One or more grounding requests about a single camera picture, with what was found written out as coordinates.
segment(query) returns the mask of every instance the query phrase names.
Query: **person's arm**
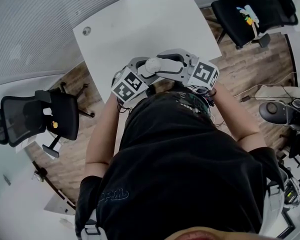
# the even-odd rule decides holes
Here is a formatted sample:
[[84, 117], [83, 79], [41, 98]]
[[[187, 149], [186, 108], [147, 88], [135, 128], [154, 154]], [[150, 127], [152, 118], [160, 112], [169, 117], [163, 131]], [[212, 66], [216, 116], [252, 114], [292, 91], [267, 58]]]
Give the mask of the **person's arm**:
[[247, 152], [266, 147], [265, 139], [254, 117], [222, 84], [217, 82], [214, 88], [216, 89], [213, 96], [214, 103], [238, 144]]
[[117, 98], [111, 93], [86, 149], [84, 177], [105, 175], [114, 156], [119, 114]]

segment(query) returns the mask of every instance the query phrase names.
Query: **white table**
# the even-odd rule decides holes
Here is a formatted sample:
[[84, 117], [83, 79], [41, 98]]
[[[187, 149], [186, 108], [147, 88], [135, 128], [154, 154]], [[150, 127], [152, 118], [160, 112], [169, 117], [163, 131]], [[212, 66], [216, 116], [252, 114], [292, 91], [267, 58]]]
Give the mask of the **white table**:
[[[91, 33], [83, 35], [85, 27]], [[155, 57], [182, 48], [207, 61], [221, 52], [194, 0], [120, 0], [73, 29], [103, 99], [114, 74], [134, 57]]]

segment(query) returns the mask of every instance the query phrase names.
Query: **chair base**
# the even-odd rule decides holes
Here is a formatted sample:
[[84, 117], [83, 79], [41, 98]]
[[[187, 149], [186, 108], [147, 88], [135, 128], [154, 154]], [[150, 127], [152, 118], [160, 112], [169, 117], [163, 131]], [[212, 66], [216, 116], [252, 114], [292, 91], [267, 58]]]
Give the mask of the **chair base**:
[[226, 35], [226, 31], [223, 30], [222, 33], [221, 33], [221, 35], [220, 35], [219, 38], [218, 38], [218, 41], [216, 41], [216, 43], [217, 43], [218, 45], [221, 43], [222, 39], [224, 39], [225, 35]]
[[[61, 87], [61, 91], [63, 92], [63, 93], [66, 93], [66, 90], [65, 90], [65, 86], [66, 86], [67, 84], [65, 83], [65, 82], [61, 82], [60, 83], [60, 87]], [[85, 90], [88, 88], [88, 86], [89, 86], [89, 84], [87, 84], [87, 83], [84, 83], [83, 84], [83, 86], [82, 86], [82, 88], [79, 90], [79, 92], [75, 95], [75, 97], [76, 97], [76, 99], [78, 100], [79, 99], [79, 97], [85, 92]], [[82, 111], [82, 110], [80, 110], [79, 109], [79, 114], [80, 115], [82, 115], [82, 116], [85, 116], [85, 117], [87, 117], [87, 118], [94, 118], [95, 117], [95, 113], [86, 113], [86, 112], [84, 112], [84, 111]]]
[[219, 24], [219, 22], [215, 18], [212, 18], [212, 17], [204, 17], [204, 18], [206, 21], [210, 21], [210, 22]]

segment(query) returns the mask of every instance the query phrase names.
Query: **wooden floor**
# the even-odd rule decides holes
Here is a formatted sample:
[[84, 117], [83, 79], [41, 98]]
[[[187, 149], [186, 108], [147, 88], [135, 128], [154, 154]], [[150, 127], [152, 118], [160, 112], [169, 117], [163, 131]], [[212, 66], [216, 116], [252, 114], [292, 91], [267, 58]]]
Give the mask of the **wooden floor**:
[[[205, 8], [201, 11], [204, 16], [213, 16], [210, 8]], [[222, 31], [221, 27], [212, 22], [208, 23], [217, 39]], [[270, 36], [271, 42], [267, 48], [260, 48], [258, 44], [250, 44], [241, 50], [236, 50], [234, 43], [227, 35], [219, 45], [222, 57], [211, 62], [220, 69], [218, 80], [234, 96], [258, 84], [276, 84], [293, 72], [292, 60], [285, 36], [279, 33]], [[289, 79], [293, 80], [294, 75], [290, 74], [280, 84], [289, 85]], [[66, 90], [70, 94], [76, 94], [84, 83], [89, 83], [85, 95], [82, 95], [78, 104], [80, 109], [87, 112], [93, 111], [96, 116], [93, 119], [80, 116], [77, 140], [67, 140], [62, 145], [59, 151], [59, 159], [50, 159], [34, 143], [27, 148], [27, 151], [39, 166], [44, 167], [48, 171], [48, 178], [56, 188], [61, 190], [72, 202], [76, 203], [80, 182], [83, 177], [86, 147], [104, 103], [85, 63], [82, 63], [65, 75], [62, 81], [67, 83]], [[255, 87], [237, 98], [241, 100], [246, 95], [253, 97], [257, 90], [258, 87]], [[261, 101], [252, 98], [242, 104], [257, 118], [266, 143], [270, 147], [278, 149], [284, 141], [284, 139], [279, 138], [279, 135], [287, 133], [288, 128], [263, 121], [258, 113], [260, 103]], [[212, 113], [215, 116], [215, 124], [223, 122], [217, 108], [212, 108]], [[219, 129], [229, 132], [225, 125], [221, 125]]]

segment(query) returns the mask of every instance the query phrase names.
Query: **person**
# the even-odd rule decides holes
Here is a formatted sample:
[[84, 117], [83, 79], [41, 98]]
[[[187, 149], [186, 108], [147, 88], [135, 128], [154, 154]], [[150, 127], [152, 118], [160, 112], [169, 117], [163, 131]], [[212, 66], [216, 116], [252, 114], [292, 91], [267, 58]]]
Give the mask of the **person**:
[[259, 240], [267, 178], [283, 181], [252, 115], [220, 83], [207, 102], [186, 87], [150, 95], [132, 110], [114, 155], [118, 100], [107, 100], [86, 150], [75, 231], [95, 209], [109, 240]]

